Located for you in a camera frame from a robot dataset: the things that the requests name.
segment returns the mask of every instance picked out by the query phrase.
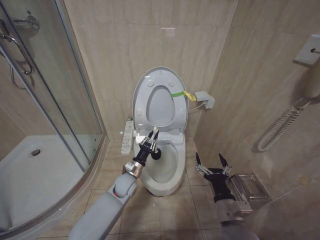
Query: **toilet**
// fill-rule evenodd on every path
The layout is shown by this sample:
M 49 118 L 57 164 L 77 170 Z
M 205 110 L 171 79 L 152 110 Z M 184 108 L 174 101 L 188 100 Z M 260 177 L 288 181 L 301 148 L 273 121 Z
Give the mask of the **toilet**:
M 139 80 L 133 95 L 134 136 L 136 156 L 139 143 L 154 127 L 159 129 L 157 147 L 161 158 L 147 158 L 140 180 L 157 197 L 172 194 L 179 187 L 186 164 L 184 130 L 188 119 L 188 100 L 184 95 L 171 94 L 185 91 L 180 77 L 167 67 L 155 67 Z

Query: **shower door handle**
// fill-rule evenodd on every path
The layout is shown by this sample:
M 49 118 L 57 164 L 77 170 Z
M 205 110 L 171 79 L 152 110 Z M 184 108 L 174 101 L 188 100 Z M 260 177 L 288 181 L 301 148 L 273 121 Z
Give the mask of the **shower door handle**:
M 8 42 L 14 42 L 15 45 L 18 47 L 18 49 L 20 50 L 20 53 L 22 54 L 22 56 L 24 57 L 26 63 L 28 64 L 30 70 L 24 70 L 23 73 L 25 75 L 31 75 L 35 72 L 35 69 L 34 67 L 31 65 L 27 55 L 25 54 L 24 50 L 22 49 L 21 45 L 19 44 L 19 42 L 12 36 L 10 35 L 6 35 L 6 34 L 3 34 L 3 33 L 0 33 L 0 38 L 1 39 L 6 39 Z

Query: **yellow cable tie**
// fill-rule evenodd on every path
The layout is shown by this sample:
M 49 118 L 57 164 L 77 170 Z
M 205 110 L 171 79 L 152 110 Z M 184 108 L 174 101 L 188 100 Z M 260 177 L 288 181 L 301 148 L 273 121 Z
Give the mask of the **yellow cable tie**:
M 191 102 L 195 102 L 197 101 L 197 98 L 195 95 L 187 92 L 187 91 L 183 91 L 184 95 L 191 101 Z

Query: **toilet lid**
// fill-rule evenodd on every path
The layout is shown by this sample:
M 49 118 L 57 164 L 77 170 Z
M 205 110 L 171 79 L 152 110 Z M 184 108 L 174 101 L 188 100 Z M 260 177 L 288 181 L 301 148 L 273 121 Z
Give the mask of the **toilet lid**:
M 155 67 L 139 80 L 133 95 L 133 120 L 137 132 L 152 130 L 182 132 L 188 118 L 188 100 L 184 95 L 171 94 L 185 91 L 180 77 L 167 67 Z

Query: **coiled cord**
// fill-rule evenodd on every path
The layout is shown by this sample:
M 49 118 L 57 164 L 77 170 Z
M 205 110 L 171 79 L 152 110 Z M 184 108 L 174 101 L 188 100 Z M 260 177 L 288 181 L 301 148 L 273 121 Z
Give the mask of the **coiled cord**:
M 297 105 L 301 102 L 303 98 L 295 103 Z M 297 120 L 297 118 L 303 113 L 306 107 L 311 103 L 312 100 L 308 101 L 303 106 L 294 107 L 292 106 L 289 110 L 287 110 L 281 118 L 279 118 L 266 132 L 264 136 L 258 141 L 257 148 L 260 152 L 268 151 L 280 138 L 281 136 L 288 130 L 289 127 Z M 273 132 L 278 129 L 276 134 L 265 144 L 267 139 L 273 134 Z

